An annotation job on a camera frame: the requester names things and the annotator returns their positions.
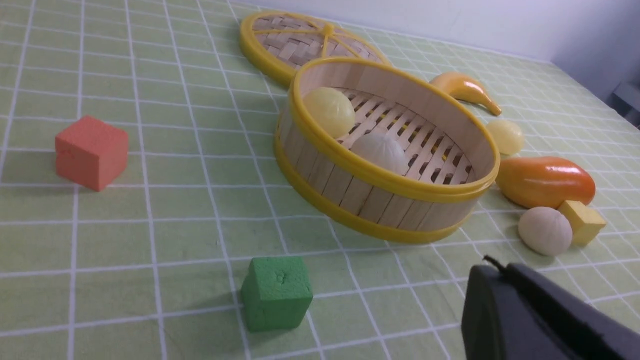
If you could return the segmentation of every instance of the steamer basket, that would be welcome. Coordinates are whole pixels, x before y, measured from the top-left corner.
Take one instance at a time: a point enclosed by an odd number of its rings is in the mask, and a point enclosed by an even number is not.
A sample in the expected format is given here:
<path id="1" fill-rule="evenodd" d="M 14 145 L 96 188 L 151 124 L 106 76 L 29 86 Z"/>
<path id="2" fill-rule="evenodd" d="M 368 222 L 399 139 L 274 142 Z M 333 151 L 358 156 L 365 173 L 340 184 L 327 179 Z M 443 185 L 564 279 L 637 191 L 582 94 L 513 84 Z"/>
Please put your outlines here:
<path id="1" fill-rule="evenodd" d="M 260 71 L 289 87 L 296 71 L 308 61 L 352 56 L 389 63 L 357 35 L 314 17 L 289 12 L 259 12 L 243 19 L 240 49 Z"/>
<path id="2" fill-rule="evenodd" d="M 349 97 L 356 125 L 337 140 L 303 105 L 314 88 Z M 394 133 L 403 176 L 353 154 L 371 132 Z M 491 186 L 500 154 L 471 112 L 439 89 L 391 66 L 356 58 L 312 60 L 296 73 L 274 152 L 287 180 L 334 220 L 383 240 L 427 243 L 453 233 Z"/>

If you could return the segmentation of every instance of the plastic fruit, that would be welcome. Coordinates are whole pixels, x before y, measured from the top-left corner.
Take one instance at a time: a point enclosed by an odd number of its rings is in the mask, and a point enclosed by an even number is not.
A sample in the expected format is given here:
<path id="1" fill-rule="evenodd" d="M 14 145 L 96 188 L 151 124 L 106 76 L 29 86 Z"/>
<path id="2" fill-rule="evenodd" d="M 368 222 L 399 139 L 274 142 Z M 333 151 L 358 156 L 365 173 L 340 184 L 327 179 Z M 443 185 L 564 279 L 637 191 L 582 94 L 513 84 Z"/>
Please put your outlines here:
<path id="1" fill-rule="evenodd" d="M 571 246 L 573 233 L 569 220 L 560 211 L 540 206 L 520 217 L 518 234 L 538 254 L 558 256 Z"/>
<path id="2" fill-rule="evenodd" d="M 588 205 L 596 195 L 589 173 L 555 156 L 503 159 L 495 183 L 504 196 L 525 208 L 557 209 L 565 200 Z"/>
<path id="3" fill-rule="evenodd" d="M 315 88 L 303 100 L 311 117 L 332 138 L 349 133 L 356 122 L 356 113 L 351 101 L 334 88 Z"/>
<path id="4" fill-rule="evenodd" d="M 430 83 L 456 100 L 480 104 L 495 116 L 502 113 L 500 106 L 487 95 L 484 86 L 468 75 L 455 71 L 443 72 Z"/>
<path id="5" fill-rule="evenodd" d="M 494 120 L 486 125 L 500 153 L 515 155 L 524 147 L 524 134 L 520 126 L 509 120 Z"/>

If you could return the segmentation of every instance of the yellow plastic rim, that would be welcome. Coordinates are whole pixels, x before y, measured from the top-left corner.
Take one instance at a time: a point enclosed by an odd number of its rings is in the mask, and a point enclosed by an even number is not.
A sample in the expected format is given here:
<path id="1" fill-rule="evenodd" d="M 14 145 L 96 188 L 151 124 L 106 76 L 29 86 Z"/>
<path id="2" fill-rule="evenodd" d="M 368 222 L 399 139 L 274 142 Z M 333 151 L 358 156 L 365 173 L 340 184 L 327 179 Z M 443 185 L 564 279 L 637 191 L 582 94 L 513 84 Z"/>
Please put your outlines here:
<path id="1" fill-rule="evenodd" d="M 317 191 L 315 191 L 296 172 L 289 161 L 287 161 L 282 143 L 280 142 L 280 138 L 278 136 L 273 137 L 273 153 L 276 157 L 276 162 L 278 163 L 282 174 L 285 176 L 291 186 L 306 201 L 308 201 L 319 211 L 334 219 L 336 222 L 339 222 L 346 227 L 350 227 L 355 231 L 372 236 L 374 238 L 400 243 L 431 243 L 451 235 L 471 215 L 471 212 L 469 212 L 469 214 L 457 224 L 436 231 L 409 231 L 396 229 L 395 227 L 379 225 L 358 217 L 346 211 L 345 209 L 342 209 L 340 206 L 330 202 Z"/>
<path id="2" fill-rule="evenodd" d="M 423 183 L 421 181 L 400 176 L 377 165 L 373 165 L 343 147 L 314 121 L 311 114 L 303 105 L 303 97 L 300 92 L 300 81 L 305 71 L 314 66 L 337 62 L 355 63 L 359 65 L 377 67 L 381 70 L 392 72 L 397 76 L 402 76 L 431 90 L 432 92 L 440 95 L 446 101 L 449 101 L 458 110 L 462 111 L 473 122 L 473 124 L 480 129 L 486 138 L 486 141 L 489 143 L 493 152 L 493 168 L 489 174 L 484 176 L 482 179 L 461 185 Z M 289 89 L 289 111 L 291 112 L 294 123 L 297 125 L 303 136 L 314 144 L 319 152 L 322 152 L 324 155 L 329 157 L 336 165 L 343 169 L 347 169 L 355 177 L 366 181 L 375 187 L 382 188 L 388 192 L 395 193 L 409 199 L 422 200 L 426 202 L 462 202 L 475 199 L 480 197 L 485 191 L 487 191 L 487 189 L 489 189 L 498 175 L 498 169 L 500 168 L 500 152 L 485 126 L 462 104 L 435 86 L 389 65 L 363 59 L 344 57 L 312 60 L 304 64 L 293 78 L 291 88 Z"/>
<path id="3" fill-rule="evenodd" d="M 301 15 L 301 14 L 297 14 L 297 13 L 288 13 L 288 12 L 259 12 L 259 13 L 254 13 L 254 14 L 244 18 L 244 20 L 242 21 L 242 23 L 240 25 L 240 50 L 242 50 L 242 53 L 244 54 L 244 56 L 253 64 L 253 66 L 257 67 L 260 71 L 265 73 L 271 79 L 274 79 L 280 85 L 288 88 L 289 85 L 291 84 L 291 80 L 293 79 L 293 77 L 294 77 L 294 75 L 296 73 L 296 69 L 294 69 L 291 66 L 287 65 L 286 63 L 280 61 L 273 54 L 271 54 L 269 51 L 267 51 L 267 49 L 265 49 L 264 46 L 262 46 L 262 44 L 260 44 L 258 39 L 256 39 L 255 32 L 253 30 L 253 23 L 256 21 L 256 19 L 258 19 L 260 17 L 269 16 L 269 15 L 282 15 L 282 14 L 284 14 L 286 16 L 289 16 L 289 17 L 305 20 L 305 21 L 311 23 L 312 25 L 314 25 L 311 17 L 305 16 L 305 15 Z M 328 28 L 331 28 L 331 29 L 333 28 L 332 24 L 330 24 L 329 22 L 326 22 L 326 23 L 327 23 L 327 25 L 329 25 Z M 346 29 L 342 29 L 341 28 L 341 30 L 344 31 L 346 34 L 348 34 L 349 37 L 354 38 L 355 40 L 358 40 L 363 45 L 366 45 L 374 54 L 376 54 L 376 56 L 382 62 L 384 62 L 386 64 L 389 64 L 389 61 L 387 60 L 387 57 L 384 54 L 382 54 L 373 45 L 369 44 L 364 39 L 362 39 L 359 36 L 351 33 L 350 31 L 347 31 Z M 323 28 L 320 28 L 320 27 L 318 27 L 318 31 L 317 31 L 320 34 L 324 33 L 324 35 L 325 35 L 324 42 L 325 43 L 326 43 L 328 37 L 333 37 L 331 34 L 325 33 L 326 31 L 327 30 L 325 30 Z M 269 31 L 269 32 L 278 33 L 278 32 L 281 32 L 281 31 L 273 30 L 273 31 Z"/>

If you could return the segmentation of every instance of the yellow bun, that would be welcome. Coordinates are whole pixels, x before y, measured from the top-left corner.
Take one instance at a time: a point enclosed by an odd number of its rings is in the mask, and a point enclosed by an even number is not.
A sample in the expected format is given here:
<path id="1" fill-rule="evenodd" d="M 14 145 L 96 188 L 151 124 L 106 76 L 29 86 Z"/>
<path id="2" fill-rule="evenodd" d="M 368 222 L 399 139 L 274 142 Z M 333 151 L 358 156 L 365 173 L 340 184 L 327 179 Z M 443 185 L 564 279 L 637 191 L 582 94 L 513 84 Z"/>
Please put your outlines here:
<path id="1" fill-rule="evenodd" d="M 334 139 L 349 133 L 356 123 L 351 101 L 334 88 L 315 88 L 303 103 L 315 122 Z"/>
<path id="2" fill-rule="evenodd" d="M 524 147 L 524 134 L 518 124 L 509 120 L 494 120 L 486 129 L 498 146 L 500 153 L 514 155 Z"/>

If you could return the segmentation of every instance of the table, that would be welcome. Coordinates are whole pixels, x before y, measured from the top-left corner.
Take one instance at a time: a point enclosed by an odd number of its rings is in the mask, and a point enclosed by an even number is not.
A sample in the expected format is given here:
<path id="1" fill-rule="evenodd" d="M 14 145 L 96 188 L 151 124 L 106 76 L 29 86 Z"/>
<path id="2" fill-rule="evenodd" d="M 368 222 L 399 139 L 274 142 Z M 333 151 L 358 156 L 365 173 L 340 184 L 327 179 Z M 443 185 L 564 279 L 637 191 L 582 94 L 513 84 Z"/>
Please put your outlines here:
<path id="1" fill-rule="evenodd" d="M 420 78 L 480 79 L 524 130 L 521 155 L 588 170 L 609 222 L 585 249 L 544 258 L 518 240 L 522 209 L 493 188 L 442 241 L 368 238 L 309 206 L 275 163 L 285 89 L 237 43 L 257 10 L 0 4 L 3 359 L 463 359 L 466 278 L 484 254 L 524 262 L 640 331 L 638 130 L 551 64 L 343 24 Z M 127 170 L 100 193 L 54 173 L 55 134 L 84 114 L 131 139 Z M 248 262 L 286 254 L 308 266 L 310 312 L 295 331 L 248 334 L 236 293 Z"/>

